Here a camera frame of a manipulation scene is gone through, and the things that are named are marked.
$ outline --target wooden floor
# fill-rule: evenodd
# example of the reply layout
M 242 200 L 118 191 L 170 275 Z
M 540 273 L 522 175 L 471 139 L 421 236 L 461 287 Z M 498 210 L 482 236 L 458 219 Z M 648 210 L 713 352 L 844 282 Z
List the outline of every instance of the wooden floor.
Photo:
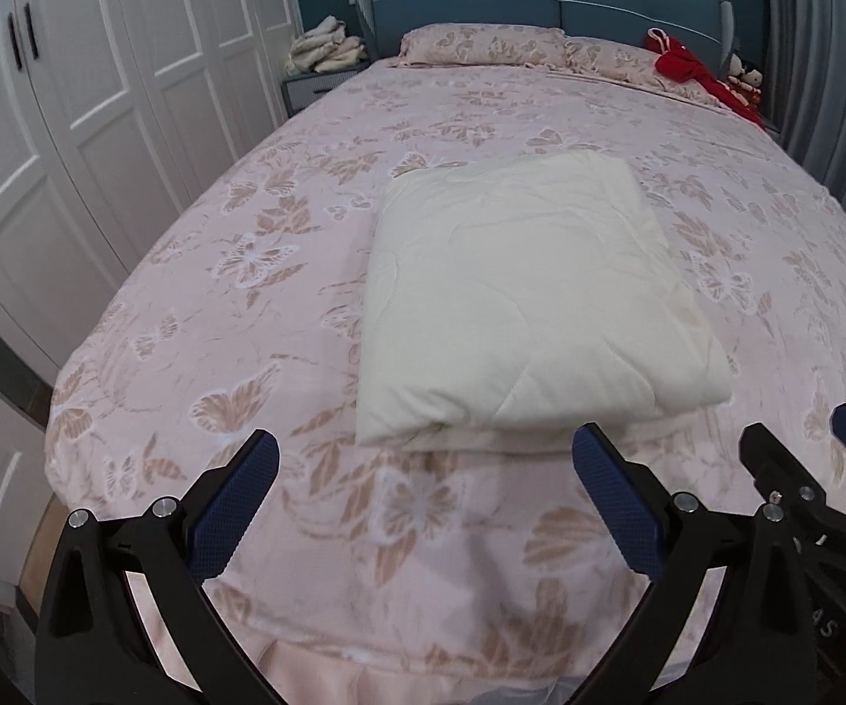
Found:
M 18 588 L 22 589 L 22 594 L 25 594 L 25 598 L 36 613 L 41 611 L 44 586 L 48 582 L 48 572 L 68 514 L 69 511 L 63 503 L 58 501 L 58 497 L 51 496 L 48 508 L 45 509 L 38 531 L 35 533 L 35 539 L 31 542 L 31 550 L 25 558 L 25 567 L 22 568 Z

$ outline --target printed number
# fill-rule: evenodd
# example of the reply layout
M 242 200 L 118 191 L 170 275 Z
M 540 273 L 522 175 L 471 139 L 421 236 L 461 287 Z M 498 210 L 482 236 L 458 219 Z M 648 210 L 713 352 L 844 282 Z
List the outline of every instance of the printed number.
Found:
M 816 609 L 813 613 L 811 613 L 811 622 L 814 625 L 818 625 L 821 623 L 821 618 L 824 617 L 824 610 Z M 838 631 L 838 622 L 836 620 L 829 620 L 818 629 L 818 633 L 820 633 L 824 638 L 831 638 L 836 632 Z

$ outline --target bed sheet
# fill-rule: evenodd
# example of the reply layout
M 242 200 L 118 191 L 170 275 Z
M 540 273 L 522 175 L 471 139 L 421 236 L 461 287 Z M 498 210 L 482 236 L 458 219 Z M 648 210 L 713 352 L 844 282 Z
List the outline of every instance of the bed sheet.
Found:
M 760 499 L 737 442 L 763 421 L 846 511 L 846 454 L 828 429 L 846 401 L 846 216 L 823 187 L 728 112 L 536 68 L 378 63 L 161 238 L 62 370 L 47 434 L 53 487 L 101 518 L 183 494 L 254 428 L 276 435 L 274 489 L 205 590 L 295 705 L 456 702 L 582 675 L 644 589 L 566 452 L 354 447 L 387 182 L 566 149 L 632 164 L 734 376 L 732 400 L 623 453 L 672 491 L 749 513 Z M 672 663 L 693 652 L 711 600 L 708 587 Z

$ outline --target cabinet door handle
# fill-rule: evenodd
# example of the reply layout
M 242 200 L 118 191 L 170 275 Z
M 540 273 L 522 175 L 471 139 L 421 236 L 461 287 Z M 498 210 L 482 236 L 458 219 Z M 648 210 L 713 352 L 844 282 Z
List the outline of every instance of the cabinet door handle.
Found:
M 25 3 L 25 26 L 28 27 L 28 42 L 31 43 L 31 57 L 38 60 L 38 40 L 35 39 L 35 27 L 31 22 L 31 4 L 29 2 Z
M 15 55 L 15 67 L 21 71 L 22 68 L 22 51 L 18 48 L 18 37 L 15 35 L 15 18 L 11 13 L 8 14 L 8 41 L 12 44 L 12 53 Z

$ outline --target pillow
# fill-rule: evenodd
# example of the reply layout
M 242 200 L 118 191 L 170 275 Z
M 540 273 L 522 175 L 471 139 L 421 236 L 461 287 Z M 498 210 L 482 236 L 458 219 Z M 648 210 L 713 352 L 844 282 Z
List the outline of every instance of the pillow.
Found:
M 565 68 L 563 29 L 431 23 L 403 35 L 398 65 L 550 65 Z
M 674 82 L 655 70 L 658 54 L 632 45 L 610 42 L 594 37 L 567 37 L 567 68 L 581 77 L 609 79 L 611 82 L 631 84 L 661 95 L 672 96 L 725 109 L 719 100 L 708 93 L 694 79 Z
M 589 151 L 403 174 L 368 265 L 357 438 L 569 450 L 730 397 L 727 356 L 621 159 Z

